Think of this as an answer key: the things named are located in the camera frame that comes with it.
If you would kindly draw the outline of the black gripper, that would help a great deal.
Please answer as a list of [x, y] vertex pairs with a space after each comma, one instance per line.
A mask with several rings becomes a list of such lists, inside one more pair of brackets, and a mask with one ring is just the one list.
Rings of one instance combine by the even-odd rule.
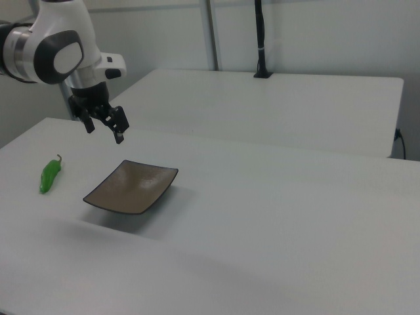
[[84, 124], [88, 134], [95, 130], [92, 118], [99, 119], [114, 135], [115, 142], [124, 141], [124, 132], [129, 128], [129, 122], [121, 106], [111, 107], [109, 92], [105, 82], [92, 87], [76, 89], [71, 88], [72, 95], [68, 102], [70, 111]]

